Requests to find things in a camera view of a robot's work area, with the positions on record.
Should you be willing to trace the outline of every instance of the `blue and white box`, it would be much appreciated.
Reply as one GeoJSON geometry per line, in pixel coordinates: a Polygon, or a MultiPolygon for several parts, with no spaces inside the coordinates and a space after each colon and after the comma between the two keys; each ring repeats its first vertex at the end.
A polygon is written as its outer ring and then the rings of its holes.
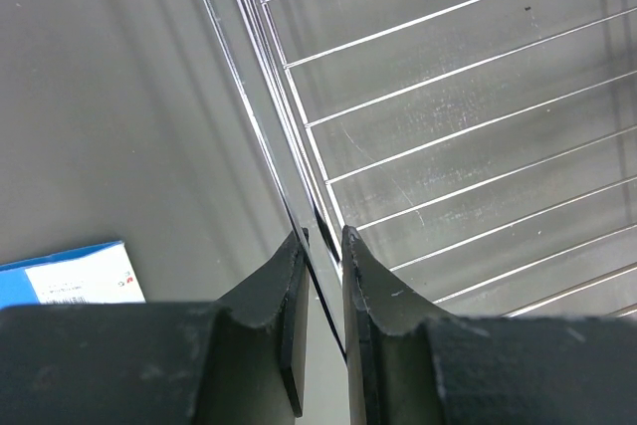
{"type": "Polygon", "coordinates": [[[122,241],[0,266],[0,309],[144,302],[122,241]]]}

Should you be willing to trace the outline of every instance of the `box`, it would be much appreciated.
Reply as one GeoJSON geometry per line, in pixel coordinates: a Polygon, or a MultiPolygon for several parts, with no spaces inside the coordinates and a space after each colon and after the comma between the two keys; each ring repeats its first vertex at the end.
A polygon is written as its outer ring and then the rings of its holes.
{"type": "Polygon", "coordinates": [[[145,302],[122,241],[0,266],[0,309],[145,302]]]}

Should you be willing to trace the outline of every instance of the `white label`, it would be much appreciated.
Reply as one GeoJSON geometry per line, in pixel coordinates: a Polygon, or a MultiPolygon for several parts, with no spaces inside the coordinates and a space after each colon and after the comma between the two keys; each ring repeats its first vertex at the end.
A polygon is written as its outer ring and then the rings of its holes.
{"type": "Polygon", "coordinates": [[[123,244],[25,272],[40,304],[144,302],[123,244]]]}

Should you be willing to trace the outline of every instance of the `dish rack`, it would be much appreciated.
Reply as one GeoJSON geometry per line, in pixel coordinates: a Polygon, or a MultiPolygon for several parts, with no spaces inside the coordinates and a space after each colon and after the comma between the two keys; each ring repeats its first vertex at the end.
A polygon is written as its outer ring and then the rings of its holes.
{"type": "Polygon", "coordinates": [[[333,253],[454,314],[637,312],[637,0],[236,1],[333,253]]]}

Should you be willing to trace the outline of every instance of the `metal rack frame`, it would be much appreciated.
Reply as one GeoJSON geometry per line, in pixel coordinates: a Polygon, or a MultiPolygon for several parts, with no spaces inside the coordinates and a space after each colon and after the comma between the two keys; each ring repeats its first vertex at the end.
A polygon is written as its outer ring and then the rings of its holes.
{"type": "MultiPolygon", "coordinates": [[[[364,37],[361,37],[359,39],[350,41],[350,42],[346,42],[343,43],[341,45],[338,45],[336,47],[324,50],[322,52],[313,54],[313,55],[309,55],[307,57],[298,59],[298,60],[293,60],[293,61],[289,61],[286,53],[284,51],[284,47],[282,45],[282,41],[279,37],[279,33],[277,31],[277,27],[276,27],[276,23],[275,20],[273,18],[273,15],[271,13],[271,9],[270,9],[270,4],[272,2],[274,2],[276,0],[237,0],[237,3],[240,7],[240,10],[242,12],[243,18],[244,18],[244,22],[246,25],[246,29],[248,30],[250,37],[251,37],[251,41],[253,43],[253,48],[255,53],[257,54],[257,57],[259,59],[259,63],[262,69],[262,72],[264,74],[264,77],[266,78],[267,82],[268,82],[268,86],[270,88],[270,92],[271,92],[271,96],[273,99],[273,102],[275,104],[275,107],[277,109],[277,113],[279,115],[279,118],[281,120],[282,126],[284,127],[284,130],[286,131],[286,135],[288,138],[288,143],[290,145],[291,150],[293,151],[293,154],[295,156],[295,158],[298,159],[298,170],[300,172],[300,175],[305,178],[305,183],[309,186],[309,188],[311,188],[312,192],[310,193],[310,196],[313,199],[313,202],[315,204],[319,204],[320,205],[320,213],[322,214],[322,217],[326,220],[326,224],[328,225],[329,228],[329,233],[334,241],[335,244],[339,244],[338,241],[338,237],[334,232],[334,228],[332,226],[331,221],[329,220],[330,218],[330,210],[327,208],[325,201],[322,198],[322,194],[321,194],[321,188],[319,187],[319,184],[317,182],[317,179],[315,178],[315,175],[313,173],[313,164],[312,161],[315,163],[318,173],[319,173],[319,177],[320,180],[322,181],[322,185],[321,187],[324,188],[324,190],[327,193],[327,197],[328,197],[328,201],[331,207],[331,212],[333,213],[333,215],[336,218],[336,222],[338,224],[338,226],[340,228],[342,228],[345,224],[344,222],[344,218],[341,212],[341,208],[340,205],[338,203],[338,199],[336,197],[336,194],[334,193],[334,189],[333,186],[339,182],[342,181],[346,178],[352,177],[354,175],[357,175],[359,173],[362,173],[364,171],[368,171],[372,168],[375,167],[379,167],[383,164],[387,164],[389,162],[395,161],[397,159],[403,158],[405,156],[411,155],[413,153],[419,152],[419,151],[423,151],[427,148],[430,148],[434,145],[449,141],[451,139],[457,138],[459,136],[462,135],[466,135],[468,133],[471,133],[473,131],[491,126],[493,124],[497,124],[503,121],[507,121],[511,118],[514,118],[516,116],[537,110],[539,108],[542,107],[546,107],[552,104],[555,104],[557,102],[563,101],[565,99],[569,99],[572,97],[576,97],[578,95],[590,92],[592,90],[595,89],[599,89],[608,85],[611,85],[613,83],[616,83],[618,81],[627,79],[627,78],[632,78],[637,74],[637,70],[633,70],[631,72],[625,73],[623,75],[619,75],[613,78],[610,78],[608,80],[605,80],[603,82],[599,82],[596,83],[594,85],[589,85],[585,88],[582,89],[578,89],[575,91],[572,91],[570,93],[561,95],[559,97],[553,98],[551,100],[545,101],[545,102],[541,102],[539,104],[536,105],[532,105],[532,106],[527,106],[524,107],[522,109],[516,110],[514,112],[511,113],[507,113],[501,116],[498,116],[496,118],[493,119],[489,119],[487,121],[483,121],[479,124],[470,126],[470,127],[466,127],[464,129],[461,129],[459,131],[453,132],[451,134],[447,134],[445,136],[439,137],[437,139],[422,143],[420,145],[417,145],[415,147],[412,147],[410,149],[401,151],[399,153],[387,156],[383,159],[374,161],[372,163],[369,163],[365,166],[350,170],[346,173],[343,173],[339,176],[335,176],[335,177],[329,177],[329,175],[327,174],[324,162],[322,160],[322,156],[321,153],[319,151],[319,146],[317,144],[317,141],[315,139],[315,135],[313,132],[313,128],[319,124],[325,123],[327,121],[331,121],[335,118],[339,118],[341,116],[344,116],[346,114],[350,114],[353,113],[355,111],[364,109],[364,108],[368,108],[371,106],[376,106],[378,104],[381,104],[382,102],[389,100],[389,99],[393,99],[396,97],[399,97],[403,94],[406,94],[408,92],[412,92],[414,90],[417,89],[422,89],[425,88],[431,84],[434,84],[436,82],[440,82],[442,80],[448,79],[450,77],[453,77],[455,75],[473,70],[473,69],[477,69],[483,65],[504,59],[506,57],[509,57],[513,54],[517,54],[520,52],[523,52],[525,50],[529,50],[529,49],[533,49],[535,47],[544,45],[546,43],[549,43],[551,41],[554,41],[556,39],[560,39],[566,36],[569,36],[571,34],[580,32],[582,30],[600,25],[600,24],[604,24],[606,22],[609,22],[613,19],[617,19],[617,18],[621,18],[621,17],[625,17],[631,13],[637,12],[637,6],[635,7],[631,7],[631,8],[627,8],[625,10],[622,10],[620,12],[614,13],[614,14],[610,14],[610,15],[606,15],[603,18],[594,20],[592,22],[588,22],[582,25],[579,25],[577,27],[562,31],[560,33],[557,34],[553,34],[553,35],[549,35],[546,36],[544,38],[541,38],[537,41],[534,42],[530,42],[527,43],[525,45],[513,48],[511,50],[508,50],[506,52],[503,53],[499,53],[497,55],[493,55],[491,57],[485,58],[483,60],[480,60],[478,62],[474,62],[471,63],[469,65],[457,68],[455,70],[452,70],[450,72],[444,73],[442,75],[438,75],[429,79],[426,79],[422,82],[418,82],[415,83],[411,86],[396,90],[394,92],[388,93],[386,95],[377,97],[375,99],[366,101],[364,103],[358,104],[356,106],[351,106],[348,107],[342,111],[338,111],[332,114],[328,114],[326,116],[323,116],[319,119],[316,120],[312,120],[309,121],[308,120],[308,116],[306,114],[306,109],[304,107],[303,101],[301,99],[301,95],[299,93],[299,90],[297,89],[296,83],[295,83],[295,79],[293,76],[293,69],[295,67],[298,67],[300,65],[306,64],[308,62],[312,62],[316,59],[320,59],[326,56],[329,56],[333,53],[336,52],[341,52],[344,50],[348,50],[351,48],[354,48],[356,46],[365,44],[367,42],[372,42],[376,39],[380,39],[382,37],[385,37],[387,35],[391,35],[394,34],[396,32],[402,31],[404,29],[413,27],[415,25],[418,24],[422,24],[428,20],[434,19],[436,17],[440,17],[443,16],[445,14],[448,14],[450,12],[454,12],[457,11],[459,9],[463,9],[465,7],[468,7],[470,5],[474,5],[476,3],[482,2],[484,0],[468,0],[466,2],[462,2],[460,4],[445,8],[443,10],[422,16],[422,17],[418,17],[414,20],[411,20],[409,22],[405,22],[403,24],[391,27],[389,29],[385,29],[382,30],[380,32],[376,32],[374,34],[371,35],[367,35],[364,37]],[[271,49],[270,47],[270,42],[272,42],[272,44],[274,45],[274,51],[276,51],[277,54],[277,58],[278,60],[275,58],[275,56],[273,55],[273,49],[271,49]],[[282,82],[282,78],[280,75],[280,72],[283,73],[283,77],[286,80],[286,85],[283,85],[282,82]],[[287,91],[286,91],[286,87],[288,89],[288,91],[291,93],[294,101],[290,102],[288,99],[288,95],[287,95],[287,91]],[[308,153],[306,152],[306,149],[304,147],[304,138],[302,137],[301,133],[300,133],[300,129],[297,127],[297,122],[295,120],[295,112],[296,115],[299,117],[301,123],[303,124],[304,130],[305,130],[305,140],[308,142],[308,144],[310,145],[310,150],[312,152],[313,155],[313,160],[311,160],[308,157],[308,153]]],[[[422,210],[424,208],[427,208],[428,206],[431,206],[433,204],[437,204],[440,203],[442,201],[448,200],[450,198],[459,196],[461,194],[464,194],[466,192],[475,190],[477,188],[480,188],[482,186],[486,186],[488,184],[494,183],[496,181],[499,181],[501,179],[516,175],[518,173],[521,173],[523,171],[527,171],[529,169],[535,168],[537,166],[540,166],[542,164],[545,164],[547,162],[553,161],[557,158],[561,158],[567,155],[570,155],[572,153],[575,153],[577,151],[581,151],[585,148],[588,148],[590,146],[596,145],[600,142],[612,139],[612,138],[618,138],[622,135],[625,135],[627,133],[633,132],[637,130],[637,124],[635,125],[631,125],[629,127],[625,127],[622,129],[619,129],[617,131],[614,131],[612,133],[609,134],[605,134],[601,137],[595,138],[595,139],[591,139],[589,141],[586,141],[582,144],[579,144],[577,146],[571,147],[569,149],[563,150],[561,152],[558,152],[556,154],[552,154],[550,156],[547,156],[545,158],[542,158],[540,160],[534,161],[532,163],[526,164],[524,166],[518,167],[516,169],[510,170],[508,172],[499,174],[497,176],[485,179],[483,181],[480,181],[478,183],[472,184],[470,186],[458,189],[456,191],[444,194],[442,196],[436,197],[434,199],[430,199],[428,201],[413,205],[409,208],[405,208],[403,210],[400,210],[398,212],[386,215],[384,217],[369,221],[365,224],[359,225],[357,226],[357,228],[359,230],[365,230],[368,228],[371,228],[375,225],[378,225],[380,223],[392,220],[394,218],[403,216],[405,214],[411,213],[411,212],[416,212],[419,210],[422,210]]],[[[406,268],[406,267],[410,267],[413,266],[417,263],[423,262],[429,258],[444,254],[448,251],[451,251],[453,249],[465,246],[467,244],[470,244],[472,242],[481,240],[483,238],[486,238],[488,236],[491,236],[495,233],[498,233],[500,231],[505,230],[506,228],[521,224],[529,219],[532,218],[536,218],[538,216],[541,216],[545,213],[551,212],[551,211],[555,211],[559,208],[562,208],[564,206],[573,204],[575,202],[590,198],[596,194],[602,193],[602,192],[606,192],[615,188],[620,188],[622,186],[626,186],[630,183],[633,183],[635,180],[637,179],[637,176],[631,176],[631,177],[626,177],[621,179],[620,181],[615,181],[613,183],[604,185],[602,187],[599,187],[597,189],[594,189],[592,191],[588,191],[586,193],[577,195],[575,197],[572,197],[570,199],[558,202],[556,204],[553,204],[551,206],[547,206],[545,208],[542,208],[538,211],[535,211],[529,215],[526,215],[524,217],[521,217],[519,219],[516,219],[514,221],[510,221],[506,224],[503,224],[501,226],[492,228],[488,231],[482,232],[480,234],[477,234],[475,236],[472,236],[470,238],[464,239],[462,241],[459,241],[455,244],[452,244],[450,246],[446,246],[444,248],[440,248],[436,251],[430,252],[426,255],[423,255],[421,257],[412,259],[410,261],[404,262],[402,264],[399,264],[397,266],[394,266],[392,268],[390,268],[391,271],[398,271],[400,269],[406,268]]],[[[595,244],[597,242],[603,241],[605,239],[611,238],[615,235],[627,232],[627,231],[631,231],[634,228],[637,228],[637,224],[629,224],[623,228],[614,230],[612,232],[597,236],[595,238],[591,238],[591,239],[587,239],[583,242],[580,242],[574,246],[570,246],[566,249],[563,249],[561,251],[558,251],[556,253],[550,254],[548,256],[545,256],[541,259],[535,260],[533,262],[524,264],[522,266],[516,267],[510,271],[507,271],[506,273],[491,277],[487,280],[481,281],[477,284],[474,284],[468,288],[465,288],[463,290],[457,291],[456,293],[450,294],[448,296],[445,296],[443,298],[440,298],[436,301],[434,301],[434,304],[440,304],[446,301],[449,301],[451,299],[457,298],[459,296],[462,296],[466,293],[475,291],[477,289],[483,288],[484,286],[487,286],[489,284],[492,284],[494,282],[500,281],[502,279],[508,278],[514,274],[517,274],[521,271],[533,268],[539,264],[545,263],[546,261],[550,260],[550,259],[554,259],[560,256],[563,256],[567,253],[579,250],[581,248],[587,247],[589,245],[595,244]]],[[[338,267],[338,273],[339,276],[341,277],[341,269],[340,267],[338,267]]],[[[527,312],[530,312],[534,309],[540,308],[543,305],[549,304],[551,302],[557,301],[563,297],[569,296],[571,294],[575,294],[577,292],[583,291],[585,289],[597,286],[598,284],[601,284],[603,282],[606,282],[610,279],[614,279],[616,277],[619,277],[620,275],[626,274],[628,272],[632,272],[635,270],[635,267],[633,266],[627,266],[626,268],[622,268],[620,270],[617,270],[616,272],[613,273],[608,273],[606,275],[600,276],[598,278],[595,278],[591,281],[588,281],[586,283],[574,286],[572,288],[569,288],[565,291],[562,291],[560,293],[557,293],[553,296],[550,296],[549,298],[545,298],[543,300],[537,301],[535,303],[529,304],[523,308],[519,308],[511,313],[508,314],[508,316],[518,316],[521,314],[525,314],[527,312]]],[[[630,312],[627,312],[630,308],[627,308],[626,311],[622,310],[619,312],[616,312],[614,314],[632,314],[630,312]]]]}

